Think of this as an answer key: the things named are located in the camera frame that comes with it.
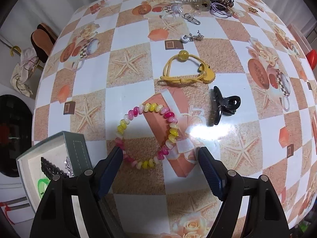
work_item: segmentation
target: black hair claw clip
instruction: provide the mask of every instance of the black hair claw clip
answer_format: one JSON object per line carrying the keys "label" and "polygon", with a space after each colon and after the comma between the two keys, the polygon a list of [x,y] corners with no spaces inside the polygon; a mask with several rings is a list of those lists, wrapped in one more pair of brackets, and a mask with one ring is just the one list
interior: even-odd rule
{"label": "black hair claw clip", "polygon": [[238,96],[223,97],[220,92],[220,89],[217,86],[214,86],[214,93],[217,103],[214,124],[218,125],[222,113],[224,113],[224,115],[233,115],[236,113],[236,110],[239,108],[241,104],[241,99]]}

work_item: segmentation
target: curtain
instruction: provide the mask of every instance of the curtain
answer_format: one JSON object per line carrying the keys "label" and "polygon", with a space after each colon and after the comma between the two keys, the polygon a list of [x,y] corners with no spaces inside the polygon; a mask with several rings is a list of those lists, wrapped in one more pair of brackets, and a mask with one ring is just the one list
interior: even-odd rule
{"label": "curtain", "polygon": [[[44,22],[56,34],[67,25],[74,11],[95,0],[18,0],[0,29],[6,39],[21,49],[31,47],[30,37]],[[293,23],[307,36],[316,20],[303,0],[263,0],[286,24]]]}

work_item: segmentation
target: table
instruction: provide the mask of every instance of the table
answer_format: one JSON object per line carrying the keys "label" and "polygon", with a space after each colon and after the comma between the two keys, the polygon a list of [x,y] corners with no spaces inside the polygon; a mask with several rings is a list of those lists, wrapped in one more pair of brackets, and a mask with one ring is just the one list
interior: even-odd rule
{"label": "table", "polygon": [[[201,146],[242,176],[269,176],[293,227],[313,206],[317,189],[317,83],[305,55],[261,0],[234,0],[239,17],[202,12],[196,16],[200,25],[173,14],[171,3],[98,0],[74,13],[40,81],[34,144],[61,130],[83,133],[96,165],[113,148],[124,114],[159,101],[179,119],[177,147],[154,169],[124,163],[106,196],[131,237],[206,235],[221,203],[197,164]],[[204,39],[183,44],[184,49],[207,62],[216,79],[192,85],[160,81],[165,63],[180,51],[166,50],[165,40],[197,31]],[[195,60],[174,60],[171,76],[197,75],[198,67]],[[214,86],[225,97],[241,98],[237,113],[222,116],[217,126],[212,126]],[[75,113],[63,114],[69,101],[75,102]],[[126,151],[136,160],[154,157],[166,131],[159,114],[139,115],[125,131]],[[244,198],[235,236],[247,205]]]}

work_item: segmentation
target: green band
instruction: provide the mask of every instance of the green band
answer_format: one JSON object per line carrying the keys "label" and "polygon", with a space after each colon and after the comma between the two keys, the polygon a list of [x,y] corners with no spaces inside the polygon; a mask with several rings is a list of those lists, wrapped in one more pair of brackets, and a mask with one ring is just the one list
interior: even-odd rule
{"label": "green band", "polygon": [[50,180],[48,178],[40,179],[37,182],[37,190],[39,191],[40,198],[43,197],[44,192],[45,192],[47,186],[49,185],[49,183],[50,183]]}

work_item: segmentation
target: metal clip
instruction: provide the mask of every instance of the metal clip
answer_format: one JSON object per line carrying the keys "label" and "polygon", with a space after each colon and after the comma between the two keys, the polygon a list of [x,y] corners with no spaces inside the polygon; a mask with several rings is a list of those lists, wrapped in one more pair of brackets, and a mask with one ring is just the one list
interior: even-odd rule
{"label": "metal clip", "polygon": [[190,15],[189,13],[185,13],[183,15],[183,17],[184,17],[185,20],[188,20],[191,23],[194,23],[196,25],[200,25],[200,21],[195,19],[194,16]]}

